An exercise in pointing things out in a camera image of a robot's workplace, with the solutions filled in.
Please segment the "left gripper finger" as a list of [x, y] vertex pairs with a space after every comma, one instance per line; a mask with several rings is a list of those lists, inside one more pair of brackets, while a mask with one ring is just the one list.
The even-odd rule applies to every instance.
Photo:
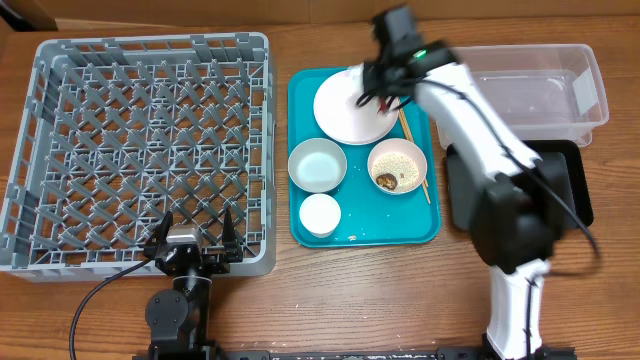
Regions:
[[230, 207], [225, 209], [222, 245], [224, 247], [225, 258], [228, 263], [239, 263], [244, 260], [244, 251], [242, 244], [235, 233], [234, 221]]
[[173, 213], [167, 211], [162, 221], [156, 226], [143, 246], [143, 255], [146, 258], [155, 258], [158, 249], [166, 243], [168, 232], [173, 225]]

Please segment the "pink bowl with food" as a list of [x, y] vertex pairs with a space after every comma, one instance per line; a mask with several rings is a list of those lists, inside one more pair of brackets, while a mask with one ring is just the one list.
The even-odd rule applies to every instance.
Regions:
[[410, 158], [413, 146], [402, 138], [389, 138], [376, 144], [367, 159], [367, 169], [374, 185], [383, 193], [403, 195], [412, 192], [416, 178]]

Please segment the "small white cup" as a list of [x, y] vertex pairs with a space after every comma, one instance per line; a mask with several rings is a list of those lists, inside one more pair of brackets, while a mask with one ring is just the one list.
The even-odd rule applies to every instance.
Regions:
[[299, 208], [301, 224], [317, 238], [326, 238], [331, 235], [339, 225], [341, 215], [340, 205], [327, 194], [310, 195]]

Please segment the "red snack wrapper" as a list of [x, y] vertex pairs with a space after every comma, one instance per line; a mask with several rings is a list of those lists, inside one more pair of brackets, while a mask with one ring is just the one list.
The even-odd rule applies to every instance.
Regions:
[[378, 112], [382, 114], [386, 114], [389, 111], [389, 105], [387, 104], [387, 100], [384, 97], [378, 98]]

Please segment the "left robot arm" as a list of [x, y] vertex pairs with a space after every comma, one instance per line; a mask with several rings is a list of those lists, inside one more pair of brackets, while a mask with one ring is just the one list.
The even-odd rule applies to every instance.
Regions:
[[151, 331], [150, 359], [212, 359], [227, 357], [208, 338], [211, 277], [228, 274], [232, 263], [244, 259], [231, 211], [224, 213], [223, 252], [205, 254], [196, 226], [175, 225], [168, 212], [144, 245], [144, 256], [172, 278], [172, 287], [154, 294], [146, 305]]

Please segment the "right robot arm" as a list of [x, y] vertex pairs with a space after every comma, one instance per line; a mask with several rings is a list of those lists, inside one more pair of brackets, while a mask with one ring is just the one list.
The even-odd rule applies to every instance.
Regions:
[[378, 98], [413, 101], [453, 141], [479, 192], [469, 224], [473, 246], [491, 276], [491, 316], [481, 359], [573, 359], [570, 349], [543, 344], [539, 315], [553, 248], [572, 221], [594, 254], [586, 277], [597, 272], [595, 237], [567, 203], [562, 168], [518, 139], [477, 88], [468, 67], [445, 42], [383, 41], [363, 68], [358, 106]]

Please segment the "clear plastic waste bin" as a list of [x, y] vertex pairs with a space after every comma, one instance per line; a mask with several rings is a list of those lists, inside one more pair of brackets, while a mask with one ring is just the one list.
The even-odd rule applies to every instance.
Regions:
[[586, 44], [458, 47], [482, 94], [522, 140], [592, 141], [609, 120], [595, 54]]

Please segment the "wooden chopstick inner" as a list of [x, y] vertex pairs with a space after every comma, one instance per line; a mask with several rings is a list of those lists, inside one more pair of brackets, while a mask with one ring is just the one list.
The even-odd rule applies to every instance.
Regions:
[[[408, 141], [414, 143], [414, 138], [413, 138], [413, 135], [411, 133], [411, 129], [409, 127], [408, 120], [407, 120], [407, 117], [405, 115], [405, 111], [403, 109], [399, 110], [398, 117], [399, 117], [399, 121], [401, 123], [401, 126], [403, 128], [403, 132], [404, 132], [405, 138]], [[428, 181], [427, 181], [427, 179], [424, 179], [422, 181], [422, 187], [423, 187], [423, 190], [425, 192], [427, 192], [427, 190], [428, 190]]]

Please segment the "wooden chopstick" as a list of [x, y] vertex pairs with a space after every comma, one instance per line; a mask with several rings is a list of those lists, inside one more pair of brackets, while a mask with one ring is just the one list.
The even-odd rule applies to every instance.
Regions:
[[[403, 128], [403, 132], [404, 132], [405, 138], [408, 141], [414, 143], [414, 138], [413, 138], [413, 135], [411, 133], [411, 129], [409, 127], [408, 120], [407, 120], [407, 117], [405, 115], [405, 111], [403, 109], [399, 110], [398, 117], [399, 117], [399, 121], [401, 123], [401, 126]], [[427, 192], [427, 190], [428, 190], [428, 181], [427, 181], [427, 179], [424, 179], [422, 181], [422, 187], [423, 187], [423, 190], [425, 192]]]
[[410, 158], [413, 161], [413, 163], [415, 164], [415, 168], [416, 168], [416, 178], [414, 180], [414, 188], [418, 188], [420, 187], [424, 193], [424, 196], [426, 198], [426, 201], [428, 204], [431, 204], [431, 197], [429, 194], [429, 185], [428, 185], [428, 190], [427, 192], [425, 192], [423, 190], [422, 187], [422, 181], [426, 178], [427, 175], [427, 171], [428, 171], [428, 163], [426, 161], [426, 158], [424, 156], [424, 153], [422, 152], [422, 150], [414, 143], [408, 141], [412, 146], [413, 149], [410, 151]]

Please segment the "wooden chopstick outer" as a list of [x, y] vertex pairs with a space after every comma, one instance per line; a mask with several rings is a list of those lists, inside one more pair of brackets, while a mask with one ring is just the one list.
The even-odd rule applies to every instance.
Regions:
[[426, 198], [426, 201], [428, 204], [431, 204], [431, 197], [429, 194], [429, 185], [428, 185], [428, 190], [427, 192], [425, 192], [423, 190], [422, 187], [422, 181], [426, 178], [427, 175], [427, 171], [428, 171], [428, 163], [426, 161], [426, 158], [424, 156], [424, 153], [422, 152], [422, 150], [414, 143], [408, 141], [412, 146], [413, 149], [410, 151], [410, 158], [413, 161], [413, 163], [415, 164], [415, 168], [416, 168], [416, 178], [414, 180], [414, 188], [418, 188], [420, 187], [424, 193], [424, 196]]

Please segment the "large white round plate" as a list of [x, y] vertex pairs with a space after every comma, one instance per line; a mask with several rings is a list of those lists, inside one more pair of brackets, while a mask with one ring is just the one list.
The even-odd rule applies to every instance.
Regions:
[[313, 112], [320, 129], [333, 140], [347, 145], [366, 145], [386, 136], [395, 126], [399, 104], [395, 100], [390, 110], [380, 109], [377, 100], [358, 107], [363, 94], [363, 66], [349, 67], [331, 75], [317, 90]]

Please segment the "grey round bowl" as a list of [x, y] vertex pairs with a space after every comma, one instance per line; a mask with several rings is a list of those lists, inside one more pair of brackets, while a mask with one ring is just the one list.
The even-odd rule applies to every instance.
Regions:
[[325, 193], [336, 188], [344, 179], [347, 166], [342, 148], [324, 138], [301, 142], [288, 158], [289, 178], [309, 193]]

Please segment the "grey plastic dish rack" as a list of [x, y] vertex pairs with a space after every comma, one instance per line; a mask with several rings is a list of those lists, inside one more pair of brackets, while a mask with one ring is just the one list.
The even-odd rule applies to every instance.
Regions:
[[166, 213], [234, 276], [276, 263], [276, 80], [259, 32], [53, 39], [35, 53], [1, 212], [1, 269], [132, 268]]

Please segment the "teal plastic serving tray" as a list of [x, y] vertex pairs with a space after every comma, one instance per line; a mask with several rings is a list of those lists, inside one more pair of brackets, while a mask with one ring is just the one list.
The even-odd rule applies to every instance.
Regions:
[[[326, 135], [313, 115], [313, 98], [321, 83], [340, 67], [307, 69], [296, 73], [288, 85], [288, 150], [311, 138]], [[293, 237], [309, 248], [422, 244], [440, 231], [441, 215], [428, 115], [409, 104], [404, 112], [415, 144], [427, 161], [428, 189], [403, 195], [386, 194], [367, 170], [369, 145], [344, 145], [348, 169], [339, 186], [329, 192], [340, 205], [341, 220], [326, 238], [313, 236], [301, 223], [299, 210], [310, 195], [289, 184], [290, 228]]]

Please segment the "black rectangular tray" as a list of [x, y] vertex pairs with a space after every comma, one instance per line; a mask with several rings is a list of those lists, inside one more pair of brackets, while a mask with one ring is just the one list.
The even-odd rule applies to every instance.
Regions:
[[[566, 203], [587, 227], [591, 226], [594, 213], [579, 147], [569, 140], [525, 140], [524, 143], [544, 161], [553, 160], [562, 164], [563, 180], [570, 189]], [[468, 232], [480, 190], [453, 145], [446, 149], [445, 163], [452, 223], [458, 230]]]

